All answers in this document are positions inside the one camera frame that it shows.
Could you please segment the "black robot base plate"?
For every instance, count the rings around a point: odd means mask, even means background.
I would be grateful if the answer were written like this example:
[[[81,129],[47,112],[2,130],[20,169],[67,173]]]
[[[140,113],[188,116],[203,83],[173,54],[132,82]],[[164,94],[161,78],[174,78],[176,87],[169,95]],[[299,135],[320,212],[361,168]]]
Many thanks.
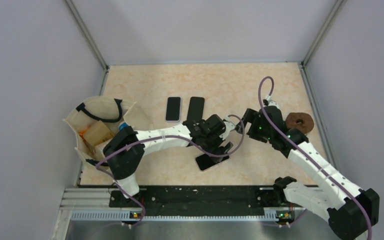
[[[301,211],[268,185],[142,185],[133,199],[114,190],[109,207],[144,207],[147,217],[263,217],[274,210],[282,220]]]

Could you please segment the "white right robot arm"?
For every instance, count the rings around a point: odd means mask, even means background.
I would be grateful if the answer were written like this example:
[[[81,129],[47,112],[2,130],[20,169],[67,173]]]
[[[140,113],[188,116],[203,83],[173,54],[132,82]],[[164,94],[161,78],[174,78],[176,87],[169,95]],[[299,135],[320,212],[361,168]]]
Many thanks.
[[[288,128],[281,110],[274,105],[257,111],[248,108],[237,131],[254,140],[269,143],[300,167],[321,189],[316,191],[295,178],[275,180],[273,200],[279,206],[294,203],[326,221],[342,240],[361,236],[373,238],[373,226],[379,220],[380,196],[371,188],[364,190],[333,167],[299,129]]]

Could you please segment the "black phone case with camera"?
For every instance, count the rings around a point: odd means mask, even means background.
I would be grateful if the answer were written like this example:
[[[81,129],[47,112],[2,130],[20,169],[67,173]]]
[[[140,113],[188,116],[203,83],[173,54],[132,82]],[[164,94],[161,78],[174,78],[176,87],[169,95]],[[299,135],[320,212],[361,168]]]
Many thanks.
[[[199,122],[203,119],[205,99],[203,97],[192,96],[189,101],[186,119],[188,121]]]

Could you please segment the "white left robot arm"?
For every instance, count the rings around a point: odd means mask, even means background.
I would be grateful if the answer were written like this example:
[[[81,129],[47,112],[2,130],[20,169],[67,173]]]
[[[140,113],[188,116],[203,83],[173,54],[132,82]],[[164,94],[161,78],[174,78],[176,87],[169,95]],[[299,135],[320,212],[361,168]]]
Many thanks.
[[[201,171],[227,160],[233,144],[222,143],[236,128],[228,117],[213,114],[200,121],[186,120],[175,126],[156,130],[123,127],[103,148],[105,162],[117,186],[123,190],[121,200],[129,207],[140,202],[140,188],[135,172],[144,156],[162,150],[194,146],[202,150],[195,158]]]

